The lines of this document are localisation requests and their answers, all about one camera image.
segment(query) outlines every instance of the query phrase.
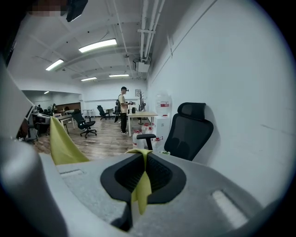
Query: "ceiling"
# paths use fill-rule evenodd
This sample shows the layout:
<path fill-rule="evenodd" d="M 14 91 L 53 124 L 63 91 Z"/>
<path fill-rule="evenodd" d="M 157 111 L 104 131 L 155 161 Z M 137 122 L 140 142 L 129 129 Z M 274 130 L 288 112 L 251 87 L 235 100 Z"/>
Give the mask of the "ceiling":
<path fill-rule="evenodd" d="M 154 1 L 149 2 L 148 20 Z M 72 22 L 66 15 L 40 17 L 27 15 L 19 29 L 16 46 L 9 65 L 18 75 L 38 74 L 39 77 L 59 77 L 61 80 L 80 81 L 87 77 L 108 79 L 109 74 L 128 73 L 131 78 L 145 79 L 146 74 L 134 71 L 133 60 L 140 55 L 141 0 L 116 0 L 124 40 L 129 58 L 126 55 L 123 38 L 112 0 L 88 0 L 82 15 Z M 101 40 L 115 38 L 116 46 L 108 46 L 81 53 L 78 48 Z M 63 67 L 52 71 L 45 69 L 63 59 Z"/>

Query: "yellow-green cloth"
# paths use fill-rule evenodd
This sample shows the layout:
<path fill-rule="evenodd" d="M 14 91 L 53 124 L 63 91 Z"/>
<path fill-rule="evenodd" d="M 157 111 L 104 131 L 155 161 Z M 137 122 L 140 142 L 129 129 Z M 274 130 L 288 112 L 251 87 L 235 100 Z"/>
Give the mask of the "yellow-green cloth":
<path fill-rule="evenodd" d="M 146 170 L 146 161 L 147 161 L 147 154 L 152 152 L 151 150 L 145 150 L 145 149 L 132 149 L 127 151 L 126 153 L 142 153 L 144 158 L 144 168 Z M 147 206 L 147 197 L 152 193 L 151 191 L 151 184 L 149 177 L 144 171 L 142 177 L 140 178 L 140 181 L 138 182 L 138 185 L 134 189 L 133 193 L 131 194 L 131 202 L 135 202 L 138 200 L 139 205 L 139 212 L 141 215 L 144 214 Z"/>
<path fill-rule="evenodd" d="M 87 162 L 89 159 L 76 147 L 63 125 L 50 117 L 50 150 L 56 165 Z"/>

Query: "chair armrest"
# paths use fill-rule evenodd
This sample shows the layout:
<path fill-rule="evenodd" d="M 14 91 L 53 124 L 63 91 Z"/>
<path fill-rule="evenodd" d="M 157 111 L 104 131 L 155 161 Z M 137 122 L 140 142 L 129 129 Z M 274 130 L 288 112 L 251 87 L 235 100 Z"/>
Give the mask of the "chair armrest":
<path fill-rule="evenodd" d="M 156 135 L 154 134 L 141 134 L 141 135 L 137 135 L 137 139 L 147 139 L 147 138 L 155 138 Z"/>
<path fill-rule="evenodd" d="M 151 144 L 151 139 L 155 138 L 156 135 L 154 134 L 141 134 L 137 135 L 137 139 L 146 139 L 148 150 L 152 150 L 152 144 Z"/>

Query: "headrest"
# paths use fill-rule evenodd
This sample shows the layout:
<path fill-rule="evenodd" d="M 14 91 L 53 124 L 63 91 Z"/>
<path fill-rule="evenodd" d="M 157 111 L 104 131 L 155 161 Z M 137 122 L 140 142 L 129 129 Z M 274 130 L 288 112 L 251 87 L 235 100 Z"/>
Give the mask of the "headrest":
<path fill-rule="evenodd" d="M 206 103 L 183 103 L 178 107 L 178 114 L 191 119 L 204 120 Z"/>

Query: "person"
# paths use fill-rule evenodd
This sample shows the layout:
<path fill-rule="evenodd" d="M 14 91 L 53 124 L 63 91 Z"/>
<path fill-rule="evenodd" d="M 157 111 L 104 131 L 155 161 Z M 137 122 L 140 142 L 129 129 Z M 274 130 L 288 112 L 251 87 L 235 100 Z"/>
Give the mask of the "person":
<path fill-rule="evenodd" d="M 56 113 L 57 112 L 57 108 L 56 108 L 56 104 L 53 104 L 52 109 L 51 109 L 52 113 Z"/>
<path fill-rule="evenodd" d="M 125 102 L 124 94 L 126 94 L 126 87 L 121 87 L 121 93 L 118 97 L 120 102 L 120 118 L 121 118 L 121 134 L 128 134 L 126 131 L 126 114 L 128 111 L 128 103 Z"/>

